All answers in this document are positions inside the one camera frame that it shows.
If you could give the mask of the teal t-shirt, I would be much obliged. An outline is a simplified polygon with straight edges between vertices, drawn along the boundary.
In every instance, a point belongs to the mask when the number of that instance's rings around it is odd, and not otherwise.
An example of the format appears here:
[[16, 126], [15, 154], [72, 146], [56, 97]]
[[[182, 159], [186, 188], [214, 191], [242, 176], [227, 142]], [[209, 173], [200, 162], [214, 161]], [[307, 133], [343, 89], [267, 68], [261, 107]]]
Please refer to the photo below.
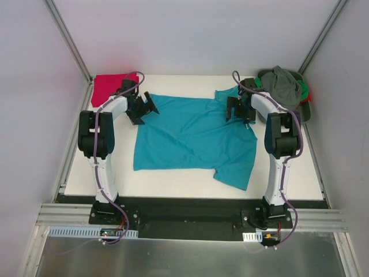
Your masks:
[[257, 137], [241, 119], [225, 118], [227, 98], [237, 95], [236, 87], [213, 99], [152, 95], [159, 112], [138, 127], [133, 169], [213, 169], [215, 180], [246, 190]]

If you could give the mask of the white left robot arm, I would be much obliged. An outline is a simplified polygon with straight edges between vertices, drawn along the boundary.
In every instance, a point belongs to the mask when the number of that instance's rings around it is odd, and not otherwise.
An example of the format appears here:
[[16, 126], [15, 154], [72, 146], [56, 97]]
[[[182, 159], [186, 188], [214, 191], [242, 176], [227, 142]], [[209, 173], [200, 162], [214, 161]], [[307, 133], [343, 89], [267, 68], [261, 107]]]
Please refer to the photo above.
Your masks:
[[143, 125], [142, 117], [158, 112], [149, 92], [144, 93], [146, 100], [139, 95], [139, 85], [139, 81], [124, 78], [103, 104], [95, 110], [80, 112], [77, 146], [92, 168], [95, 199], [103, 204], [115, 202], [118, 196], [111, 163], [115, 148], [114, 121], [126, 114], [132, 125]]

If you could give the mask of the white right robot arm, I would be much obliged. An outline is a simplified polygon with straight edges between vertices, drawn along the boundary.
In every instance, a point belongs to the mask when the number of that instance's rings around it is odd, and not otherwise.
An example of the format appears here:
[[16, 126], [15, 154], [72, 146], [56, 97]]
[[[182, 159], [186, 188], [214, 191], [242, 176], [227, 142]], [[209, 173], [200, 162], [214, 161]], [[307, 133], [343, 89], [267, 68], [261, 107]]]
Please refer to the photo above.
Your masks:
[[270, 157], [264, 203], [286, 203], [284, 193], [291, 160], [303, 149], [300, 119], [270, 93], [241, 81], [214, 99], [152, 95], [154, 109], [140, 127], [134, 150], [135, 170], [213, 170], [214, 179], [246, 190], [257, 154], [251, 127], [255, 115], [267, 117], [264, 146]]

